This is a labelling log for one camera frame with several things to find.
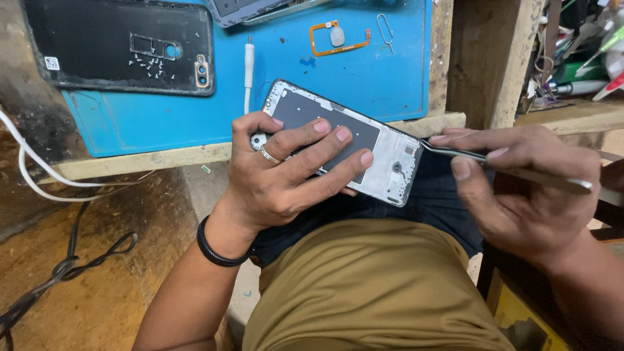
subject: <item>sticker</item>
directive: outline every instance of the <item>sticker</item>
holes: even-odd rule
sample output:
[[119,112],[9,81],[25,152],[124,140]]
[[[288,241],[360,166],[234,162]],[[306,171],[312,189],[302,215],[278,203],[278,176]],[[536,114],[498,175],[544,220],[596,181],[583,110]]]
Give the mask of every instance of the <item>sticker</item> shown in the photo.
[[51,70],[51,71],[59,71],[61,70],[61,68],[59,67],[59,59],[57,59],[56,57],[49,57],[46,56],[44,57],[44,59],[46,60],[46,68]]

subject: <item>screwdriver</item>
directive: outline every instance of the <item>screwdriver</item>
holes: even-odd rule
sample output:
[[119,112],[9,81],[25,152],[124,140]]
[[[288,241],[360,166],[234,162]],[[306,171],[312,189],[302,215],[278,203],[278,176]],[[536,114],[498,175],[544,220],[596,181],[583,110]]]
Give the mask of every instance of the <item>screwdriver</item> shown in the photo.
[[624,26],[620,27],[617,31],[615,31],[613,35],[611,36],[611,38],[607,40],[607,42],[598,50],[598,52],[596,52],[586,63],[580,66],[577,69],[577,71],[587,66],[589,62],[592,62],[601,53],[611,49],[613,46],[615,46],[615,44],[619,43],[620,40],[622,39],[624,39]]

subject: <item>black cable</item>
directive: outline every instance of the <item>black cable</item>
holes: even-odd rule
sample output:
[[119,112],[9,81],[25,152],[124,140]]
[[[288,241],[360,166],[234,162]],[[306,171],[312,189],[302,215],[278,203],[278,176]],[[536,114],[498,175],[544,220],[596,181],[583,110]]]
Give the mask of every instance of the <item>black cable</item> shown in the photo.
[[[76,215],[76,219],[74,221],[74,226],[72,227],[72,232],[69,236],[69,243],[67,245],[67,257],[60,261],[54,269],[52,269],[52,276],[45,283],[35,287],[30,290],[26,294],[22,295],[15,303],[11,305],[9,310],[0,316],[0,325],[2,325],[2,332],[0,332],[0,340],[5,339],[6,348],[8,351],[13,351],[13,337],[11,336],[11,328],[15,326],[15,324],[28,312],[28,310],[39,300],[39,298],[46,292],[47,289],[51,288],[54,284],[58,282],[67,282],[68,280],[72,280],[82,274],[85,270],[93,267],[97,267],[106,261],[112,255],[116,254],[126,254],[130,252],[134,245],[137,243],[138,235],[135,232],[129,232],[122,236],[110,249],[100,257],[92,260],[88,264],[82,265],[80,267],[74,267],[76,262],[78,262],[79,257],[75,255],[76,253],[76,244],[78,243],[78,226],[80,224],[80,218],[82,217],[85,210],[89,206],[90,201],[83,202],[78,214]],[[129,237],[132,238],[130,245],[127,249],[122,251],[116,251],[117,248],[123,244]]]

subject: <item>phone screen assembly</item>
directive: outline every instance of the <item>phone screen assembly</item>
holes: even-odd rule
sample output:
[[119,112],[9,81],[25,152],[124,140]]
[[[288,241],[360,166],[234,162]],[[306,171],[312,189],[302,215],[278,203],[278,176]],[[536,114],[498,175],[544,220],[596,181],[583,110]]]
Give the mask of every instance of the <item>phone screen assembly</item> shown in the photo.
[[[353,141],[317,174],[329,172],[353,152],[368,148],[373,152],[373,165],[347,186],[388,204],[406,204],[423,150],[415,137],[282,79],[273,82],[262,111],[283,121],[284,129],[299,128],[319,117],[332,128],[348,127]],[[266,135],[255,134],[251,146],[258,150],[266,140]]]

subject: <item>metal tweezers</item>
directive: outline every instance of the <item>metal tweezers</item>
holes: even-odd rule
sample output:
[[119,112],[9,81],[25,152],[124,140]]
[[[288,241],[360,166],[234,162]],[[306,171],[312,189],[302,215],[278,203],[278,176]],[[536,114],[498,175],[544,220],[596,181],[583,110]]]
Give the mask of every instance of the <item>metal tweezers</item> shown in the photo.
[[510,174],[514,177],[530,180],[532,182],[538,182],[540,184],[547,185],[549,187],[554,187],[560,190],[564,190],[571,194],[588,195],[588,194],[591,194],[593,190],[593,184],[586,180],[581,180],[581,179],[576,179],[576,178],[557,177],[557,176],[550,175],[550,174],[543,174],[543,173],[538,173],[538,172],[529,171],[527,169],[520,169],[520,168],[496,169],[488,165],[487,158],[485,156],[477,154],[475,152],[453,149],[451,147],[433,146],[430,143],[426,142],[425,140],[422,140],[422,139],[418,139],[418,140],[421,142],[422,146],[425,147],[425,149],[431,152],[435,152],[436,154],[443,154],[443,155],[447,155],[451,157],[467,156],[467,157],[470,157],[471,159],[474,159],[475,161],[480,163],[482,166],[490,167],[492,169],[495,169],[498,172]]

